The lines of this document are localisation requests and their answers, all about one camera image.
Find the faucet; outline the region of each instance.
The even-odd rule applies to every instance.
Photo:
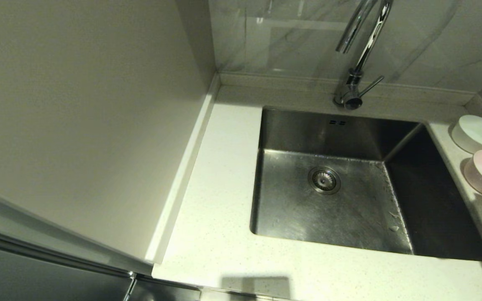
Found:
[[[371,9],[375,5],[377,0],[362,0],[354,15],[351,17],[347,28],[343,32],[342,38],[336,47],[336,51],[346,54],[349,51],[349,48],[352,45],[356,34],[360,30],[360,27],[364,23],[366,17],[371,12]],[[360,54],[358,59],[358,63],[354,68],[349,69],[349,76],[345,84],[341,84],[334,97],[334,103],[340,107],[345,107],[348,110],[355,110],[360,108],[362,105],[362,96],[366,94],[371,88],[373,88],[376,84],[378,84],[381,80],[384,79],[384,76],[379,76],[374,82],[372,82],[367,88],[363,91],[358,91],[358,85],[360,84],[360,80],[364,75],[364,65],[367,61],[367,57],[373,50],[373,46],[379,37],[379,34],[390,14],[390,8],[392,8],[393,0],[381,0],[380,8],[379,8],[379,16],[377,17],[377,22],[373,27],[373,31],[369,35],[367,39],[366,45],[364,46],[364,50]]]

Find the sink basin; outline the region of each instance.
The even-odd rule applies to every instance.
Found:
[[[482,238],[423,124],[264,109],[251,231],[482,261]]]

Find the drain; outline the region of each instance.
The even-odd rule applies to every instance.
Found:
[[[321,194],[334,194],[341,187],[340,176],[326,166],[317,166],[310,170],[308,182],[315,191]]]

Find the countertop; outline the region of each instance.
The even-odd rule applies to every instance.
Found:
[[[345,111],[328,94],[222,86],[155,278],[294,299],[482,301],[482,262],[362,250],[249,229],[263,106],[424,122],[482,234],[482,195],[461,174],[471,154],[449,135],[460,105],[366,97]]]

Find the faucet handle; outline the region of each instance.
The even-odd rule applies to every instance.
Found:
[[[367,88],[365,88],[362,92],[360,92],[358,94],[358,97],[362,97],[364,94],[369,92],[369,90],[371,90],[371,88],[375,87],[383,79],[384,79],[384,76],[377,77],[376,80],[374,80],[371,84],[369,84],[369,86],[367,86]]]

